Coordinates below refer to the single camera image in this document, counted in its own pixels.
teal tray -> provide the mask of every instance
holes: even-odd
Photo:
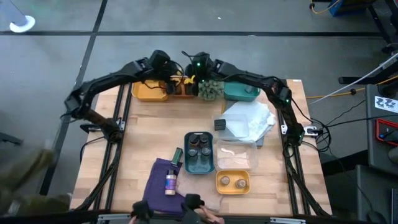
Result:
[[[200,156],[201,152],[199,149],[201,149],[200,146],[195,146],[196,149],[198,149],[198,158],[196,161],[192,161],[189,158],[188,155],[188,150],[189,150],[189,136],[191,134],[207,134],[208,136],[208,147],[210,149],[210,155],[209,158],[206,161],[203,161]],[[190,174],[208,174],[214,170],[214,160],[213,160],[213,136],[208,133],[208,132],[203,132],[203,131],[195,131],[195,132],[190,132],[187,133],[184,137],[184,168],[185,170],[190,173]]]
[[[260,89],[254,88],[248,93],[245,88],[247,85],[238,82],[228,82],[224,84],[224,98],[234,101],[252,102],[260,95]]]

gray floor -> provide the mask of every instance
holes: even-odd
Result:
[[[93,29],[99,0],[15,0],[34,16],[36,31]],[[262,32],[376,32],[368,12],[353,16],[314,15],[307,0],[160,1],[109,0],[100,31],[262,31]],[[317,9],[327,7],[317,3]],[[376,11],[386,28],[388,10]],[[0,30],[9,21],[0,15]],[[90,37],[0,35],[0,131],[24,140],[22,147],[2,145],[0,166],[31,150],[49,147],[65,111],[63,100],[72,89]],[[302,79],[307,96],[324,95],[341,85],[337,78],[361,76],[386,59],[380,38],[361,37],[227,37],[227,36],[101,36],[97,37],[84,80],[119,70],[125,63],[148,57],[154,49],[166,51],[182,65],[190,54],[211,57],[239,68],[280,78]],[[310,107],[311,116],[325,123],[364,99],[330,98]],[[365,117],[364,105],[341,120]],[[79,123],[69,127],[50,194],[72,192],[79,170],[79,150],[86,135]],[[365,123],[335,127],[332,150],[338,157],[366,148]],[[325,162],[330,158],[321,156]],[[37,191],[40,178],[23,190]]]

wooden tabletop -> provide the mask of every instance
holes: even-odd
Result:
[[[287,80],[293,98],[304,114],[309,116],[301,80]],[[123,94],[123,104],[127,86]],[[96,111],[104,117],[112,117],[118,88],[99,94]],[[257,100],[269,105],[262,91]],[[143,102],[132,98],[129,118],[119,164],[118,178],[114,190],[112,211],[130,212],[131,205],[142,200],[152,165],[157,157],[171,160],[176,147],[183,148],[183,137],[191,131],[213,132],[212,117],[221,113],[224,99],[203,101],[199,98],[172,98],[163,102]],[[310,123],[294,107],[299,123]],[[292,215],[287,174],[282,156],[282,143],[277,124],[266,134],[264,146],[258,150],[258,168],[250,172],[251,191],[246,195],[225,195],[220,214],[224,215],[267,215],[289,217]],[[90,133],[88,141],[101,137],[102,133]],[[304,137],[304,141],[315,144],[315,140]],[[87,145],[80,166],[71,208],[79,206],[97,184],[104,157],[106,141]],[[312,147],[300,146],[305,183],[317,202],[331,213],[325,180],[322,174],[318,152]],[[108,185],[105,186],[100,208],[104,208]],[[298,210],[303,213],[299,188],[296,186]]]

clear plastic container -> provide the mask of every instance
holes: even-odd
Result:
[[[249,136],[248,119],[244,114],[221,114],[213,117],[225,119],[225,130],[215,131],[215,136],[220,140],[239,140]]]
[[[254,141],[218,140],[215,150],[217,170],[251,170],[258,166],[257,146]]]

black small box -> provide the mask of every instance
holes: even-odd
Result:
[[[214,130],[215,131],[222,131],[226,128],[226,121],[225,119],[217,119],[214,120]]]

